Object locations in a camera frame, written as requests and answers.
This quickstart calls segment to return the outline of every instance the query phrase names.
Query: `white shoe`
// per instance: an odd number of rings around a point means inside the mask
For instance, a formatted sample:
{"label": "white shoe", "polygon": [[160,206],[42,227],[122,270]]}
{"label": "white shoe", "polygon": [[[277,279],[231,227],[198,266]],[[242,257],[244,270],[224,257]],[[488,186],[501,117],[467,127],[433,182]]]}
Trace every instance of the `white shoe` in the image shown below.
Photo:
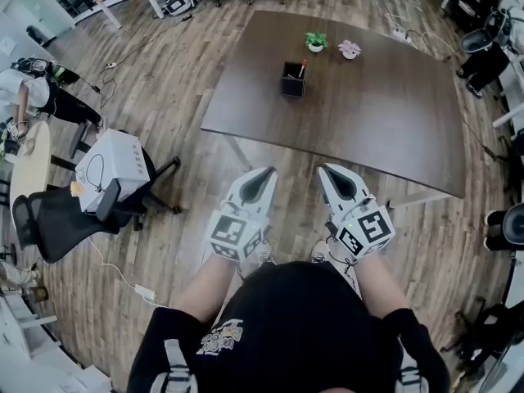
{"label": "white shoe", "polygon": [[256,254],[259,256],[260,265],[277,264],[273,259],[273,250],[267,241],[261,242],[257,248]]}
{"label": "white shoe", "polygon": [[314,264],[321,264],[326,262],[329,258],[329,247],[324,240],[319,240],[313,246],[311,251],[311,262]]}
{"label": "white shoe", "polygon": [[102,117],[102,120],[95,127],[97,128],[95,138],[98,140],[106,132],[107,119]]}

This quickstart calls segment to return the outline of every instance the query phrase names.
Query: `cable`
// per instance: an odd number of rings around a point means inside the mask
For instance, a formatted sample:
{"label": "cable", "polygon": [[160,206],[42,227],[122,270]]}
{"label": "cable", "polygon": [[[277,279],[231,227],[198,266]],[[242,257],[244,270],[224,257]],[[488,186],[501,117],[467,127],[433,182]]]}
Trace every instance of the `cable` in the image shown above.
{"label": "cable", "polygon": [[142,300],[144,300],[146,303],[149,303],[150,305],[155,305],[156,307],[163,307],[164,309],[168,309],[169,307],[166,305],[158,305],[157,303],[153,303],[152,301],[149,301],[146,297],[141,296]]}
{"label": "cable", "polygon": [[[108,264],[107,262],[104,262],[104,255],[100,252],[100,249],[97,248],[97,245],[95,245],[93,243],[93,241],[91,240],[91,238],[88,239],[89,240],[89,243],[91,243],[91,246],[93,246],[95,248],[95,251],[97,251],[99,254],[100,254],[100,257],[102,258],[102,263],[100,264],[101,266],[111,266],[112,268],[116,269],[118,271],[118,273],[120,274],[120,276],[122,277],[122,279],[124,280],[124,282],[129,286],[129,288],[131,288],[133,291],[137,292],[135,287],[133,287],[127,279],[125,279],[124,275],[122,274],[122,272],[120,271],[120,269],[118,268],[118,266],[114,265],[114,264]],[[142,297],[142,300],[144,300],[146,303],[150,304],[150,305],[154,305],[156,307],[163,307],[165,309],[168,309],[169,307],[167,307],[166,305],[159,305],[157,303],[154,303],[152,301],[149,301],[146,297],[144,296],[141,296]]]}
{"label": "cable", "polygon": [[[386,4],[386,0],[382,0],[382,2],[384,4],[384,7],[386,8],[386,14],[384,15],[384,17],[386,17],[386,19],[388,19],[395,26],[395,28],[398,29],[398,30],[404,30],[404,28],[395,19],[399,19],[399,20],[402,20],[403,22],[411,23],[411,21],[413,20],[413,17],[412,17],[412,14],[411,14],[411,9],[412,8],[420,11],[421,13],[423,13],[423,9],[421,8],[420,0],[407,0],[407,1],[408,2],[406,4],[406,17],[404,17],[404,16],[401,16],[401,15],[393,15],[390,12],[390,10],[389,10],[389,8],[388,8],[388,6]],[[434,32],[427,31],[427,32],[424,32],[423,34],[420,34],[419,32],[417,32],[416,30],[413,30],[413,29],[408,30],[408,32],[414,32],[415,34],[420,36],[422,38],[422,41],[424,42],[424,45],[425,45],[426,49],[427,49],[427,53],[432,55],[432,56],[434,56],[435,58],[437,58],[437,56],[429,48],[429,45],[427,45],[427,41],[424,38],[426,35],[429,35],[429,36],[432,36],[434,38],[439,39],[447,48],[449,48],[453,52],[453,54],[451,54],[450,56],[446,56],[444,58],[444,60],[446,58],[448,58],[448,60],[449,60],[457,52],[444,39],[442,39],[439,35],[435,34]]]}
{"label": "cable", "polygon": [[481,145],[482,150],[484,150],[484,153],[487,154],[489,157],[491,157],[492,161],[502,160],[503,157],[495,154],[493,150],[491,150],[488,146],[485,146],[482,141],[479,139],[475,131],[473,131],[472,127],[462,118],[462,122],[469,128],[470,132],[473,134],[473,136],[477,139],[478,143]]}
{"label": "cable", "polygon": [[97,245],[95,245],[93,243],[93,241],[91,240],[91,238],[88,239],[89,240],[89,243],[91,243],[91,245],[95,248],[95,251],[97,251],[99,254],[100,254],[100,257],[102,258],[102,263],[100,264],[101,266],[111,266],[113,268],[115,268],[118,273],[120,274],[120,276],[122,277],[122,279],[124,280],[124,282],[126,284],[128,284],[129,288],[131,288],[133,291],[134,291],[134,287],[128,282],[127,279],[125,279],[124,275],[122,274],[122,272],[119,270],[118,266],[116,265],[113,265],[113,264],[108,264],[107,262],[104,262],[104,255],[100,252],[100,249],[97,248]]}
{"label": "cable", "polygon": [[[98,92],[100,95],[102,95],[102,99],[100,100],[100,109],[102,109],[112,98],[113,96],[115,95],[115,91],[116,91],[116,88],[118,86],[118,82],[114,79],[114,76],[115,76],[115,71],[118,67],[120,67],[122,64],[124,64],[124,62],[130,57],[132,56],[136,51],[144,48],[146,45],[152,43],[153,41],[155,41],[157,38],[159,38],[161,35],[165,34],[168,30],[170,30],[171,28],[175,27],[175,26],[178,26],[180,25],[181,23],[183,22],[186,22],[190,19],[192,19],[194,17],[194,15],[197,15],[198,13],[200,13],[201,11],[203,11],[204,9],[206,9],[207,7],[207,2],[204,2],[204,5],[203,7],[198,10],[198,11],[195,11],[194,13],[189,13],[188,15],[186,15],[185,17],[183,17],[180,21],[178,21],[177,23],[173,24],[173,25],[170,25],[168,27],[166,27],[164,30],[162,30],[161,32],[159,32],[157,35],[155,35],[153,38],[151,38],[150,40],[144,42],[144,43],[140,43],[139,45],[137,45],[136,48],[134,48],[130,53],[128,53],[122,60],[116,62],[116,65],[115,67],[113,67],[112,69],[107,69],[105,68],[101,74],[102,74],[102,87],[103,86],[107,86],[109,83],[114,83],[115,86],[113,87],[113,91],[111,92],[111,95],[109,97],[106,97],[101,91],[100,89],[97,87],[97,86],[94,86],[92,84],[90,84],[88,81],[82,79],[85,83],[87,83],[89,86],[91,86],[91,88],[97,92],[97,90],[95,90],[95,88],[98,89]],[[107,79],[106,77],[106,72],[108,70],[112,70],[113,71],[113,75],[111,75],[109,77],[109,79]]]}
{"label": "cable", "polygon": [[[96,157],[100,157],[102,159],[102,170],[100,170],[100,180],[98,182],[98,185],[95,185],[93,182],[91,182],[91,180],[89,179],[89,166],[91,165],[91,162],[93,161],[94,158]],[[102,189],[102,178],[104,176],[104,158],[102,157],[102,155],[100,153],[97,153],[96,155],[94,155],[93,157],[91,157],[91,159],[89,159],[89,162],[88,162],[88,165],[87,167],[85,168],[85,180],[90,183],[92,186],[94,186],[96,189],[97,189],[97,192],[102,192],[103,189]]]}

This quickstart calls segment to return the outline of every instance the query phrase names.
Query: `bag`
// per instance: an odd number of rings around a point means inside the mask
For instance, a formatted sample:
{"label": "bag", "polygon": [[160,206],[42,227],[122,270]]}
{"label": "bag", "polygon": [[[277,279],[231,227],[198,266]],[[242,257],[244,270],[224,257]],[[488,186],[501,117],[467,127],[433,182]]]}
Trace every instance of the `bag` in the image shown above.
{"label": "bag", "polygon": [[165,0],[162,11],[166,15],[177,16],[195,7],[193,0]]}

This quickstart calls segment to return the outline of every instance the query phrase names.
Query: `electrical outlet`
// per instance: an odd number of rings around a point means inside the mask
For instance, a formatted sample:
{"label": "electrical outlet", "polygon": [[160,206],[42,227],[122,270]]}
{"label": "electrical outlet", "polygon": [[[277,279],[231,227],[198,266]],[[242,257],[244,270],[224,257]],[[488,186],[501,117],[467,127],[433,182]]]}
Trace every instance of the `electrical outlet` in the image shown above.
{"label": "electrical outlet", "polygon": [[147,298],[149,301],[156,301],[156,293],[149,288],[142,287],[141,285],[135,284],[134,290],[140,296]]}
{"label": "electrical outlet", "polygon": [[402,28],[396,27],[393,30],[393,36],[399,39],[400,41],[404,41],[405,40],[404,37],[406,36],[406,31],[403,30]]}

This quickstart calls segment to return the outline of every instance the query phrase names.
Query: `black pants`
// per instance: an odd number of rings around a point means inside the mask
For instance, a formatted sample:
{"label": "black pants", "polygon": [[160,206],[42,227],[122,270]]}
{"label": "black pants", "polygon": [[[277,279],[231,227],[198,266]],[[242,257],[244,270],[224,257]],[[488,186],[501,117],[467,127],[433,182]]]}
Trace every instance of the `black pants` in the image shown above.
{"label": "black pants", "polygon": [[49,84],[49,100],[40,108],[42,112],[69,122],[82,124],[86,120],[97,125],[101,116],[90,106],[86,105],[64,89],[56,90],[56,85]]}
{"label": "black pants", "polygon": [[[490,226],[502,225],[504,217],[507,211],[494,211],[490,214],[489,224]],[[498,236],[491,236],[486,238],[486,246],[490,251],[519,251],[522,249],[522,245],[515,245],[511,243],[500,231]]]}
{"label": "black pants", "polygon": [[508,56],[504,54],[500,45],[494,43],[488,51],[474,52],[461,68],[466,77],[473,76],[469,83],[475,90],[482,90],[497,79],[508,65]]}

